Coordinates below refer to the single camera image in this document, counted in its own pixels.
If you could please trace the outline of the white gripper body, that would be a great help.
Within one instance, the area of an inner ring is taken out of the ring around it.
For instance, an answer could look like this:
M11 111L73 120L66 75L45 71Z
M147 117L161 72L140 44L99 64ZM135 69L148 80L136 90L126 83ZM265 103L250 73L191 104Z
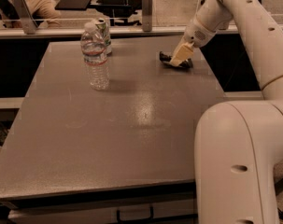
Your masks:
M205 46L215 34L214 31L209 31L194 18L186 26L183 38L186 42L192 43L196 48L200 48Z

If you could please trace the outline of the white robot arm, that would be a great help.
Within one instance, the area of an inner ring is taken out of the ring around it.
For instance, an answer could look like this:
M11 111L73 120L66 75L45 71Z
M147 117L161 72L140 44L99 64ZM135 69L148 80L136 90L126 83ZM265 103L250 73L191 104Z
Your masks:
M206 0L173 52L179 66L233 21L262 92L213 105L194 138L199 224L279 224L273 170L283 161L283 30L259 0Z

